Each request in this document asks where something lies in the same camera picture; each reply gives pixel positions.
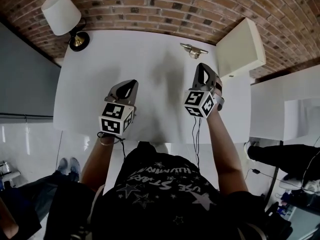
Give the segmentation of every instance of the cable connector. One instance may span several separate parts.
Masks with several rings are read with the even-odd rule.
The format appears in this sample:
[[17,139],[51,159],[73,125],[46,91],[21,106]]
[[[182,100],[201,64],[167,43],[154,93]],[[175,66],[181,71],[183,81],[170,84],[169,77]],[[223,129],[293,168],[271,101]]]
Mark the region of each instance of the cable connector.
[[252,172],[255,173],[255,174],[260,174],[261,172],[257,169],[252,169]]

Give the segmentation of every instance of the table lamp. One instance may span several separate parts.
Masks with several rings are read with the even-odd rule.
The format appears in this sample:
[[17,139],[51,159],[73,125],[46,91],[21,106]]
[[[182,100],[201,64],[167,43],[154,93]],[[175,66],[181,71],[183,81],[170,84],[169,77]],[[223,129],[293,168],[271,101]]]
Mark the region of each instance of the table lamp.
[[[73,51],[79,52],[88,46],[89,35],[86,32],[78,32],[86,26],[87,21],[81,18],[81,12],[71,0],[46,0],[41,10],[56,36],[70,33],[69,45]],[[81,19],[85,20],[85,24],[77,27]]]

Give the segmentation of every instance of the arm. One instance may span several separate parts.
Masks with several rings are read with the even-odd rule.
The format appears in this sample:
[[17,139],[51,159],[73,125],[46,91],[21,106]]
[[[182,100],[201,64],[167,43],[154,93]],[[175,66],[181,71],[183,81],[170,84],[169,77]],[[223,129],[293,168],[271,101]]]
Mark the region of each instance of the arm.
[[248,191],[236,147],[222,121],[218,106],[215,106],[207,118],[212,152],[218,173],[220,192],[228,195],[237,191]]
[[101,139],[104,146],[100,143],[100,138],[95,142],[93,150],[87,159],[81,174],[80,182],[94,191],[106,183],[112,150],[114,148],[114,137]]
[[12,217],[5,203],[0,198],[0,228],[8,239],[13,238],[19,230],[15,219]]

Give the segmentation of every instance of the floor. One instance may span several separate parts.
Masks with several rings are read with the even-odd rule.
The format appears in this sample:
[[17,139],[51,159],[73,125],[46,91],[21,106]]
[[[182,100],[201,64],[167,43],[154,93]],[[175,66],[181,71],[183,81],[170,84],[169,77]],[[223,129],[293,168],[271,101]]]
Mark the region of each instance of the floor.
[[[54,129],[52,123],[3,124],[0,125],[0,128],[2,129],[0,130],[0,160],[10,162],[21,172],[18,185],[38,180],[53,173],[57,161],[59,162],[63,157],[67,159],[75,157],[83,167],[97,139],[96,136],[61,132]],[[135,141],[125,140],[125,153],[128,154],[136,148],[137,144]],[[169,154],[179,155],[196,163],[193,144],[166,143],[165,145]],[[258,196],[266,193],[272,179],[262,174],[256,175],[250,169],[258,169],[262,173],[272,176],[274,167],[248,160],[243,150],[243,143],[237,143],[236,148],[249,191]],[[112,152],[105,190],[113,187],[123,158],[122,146],[118,143]],[[217,171],[210,144],[200,145],[199,158],[201,174],[218,189]],[[43,239],[46,219],[41,224],[42,229],[33,237],[36,240]]]

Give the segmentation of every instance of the person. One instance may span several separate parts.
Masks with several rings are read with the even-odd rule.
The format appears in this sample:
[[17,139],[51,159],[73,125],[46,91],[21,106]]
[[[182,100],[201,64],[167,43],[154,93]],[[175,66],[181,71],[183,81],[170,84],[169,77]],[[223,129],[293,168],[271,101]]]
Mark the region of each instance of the person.
[[244,151],[254,161],[280,168],[287,173],[285,180],[296,179],[294,185],[302,179],[302,184],[320,180],[320,147],[302,144],[260,147],[259,142],[248,141]]
[[[222,96],[217,88],[215,92]],[[235,145],[217,107],[207,124],[219,191],[189,160],[157,153],[148,142],[139,142],[125,158],[114,188],[103,195],[115,140],[104,137],[96,141],[80,183],[58,187],[44,240],[266,239],[263,199],[248,192]]]
[[62,158],[56,171],[47,177],[18,188],[6,188],[0,192],[0,239],[28,240],[39,229],[40,222],[49,213],[56,190],[60,184],[78,182],[80,164],[74,157]]

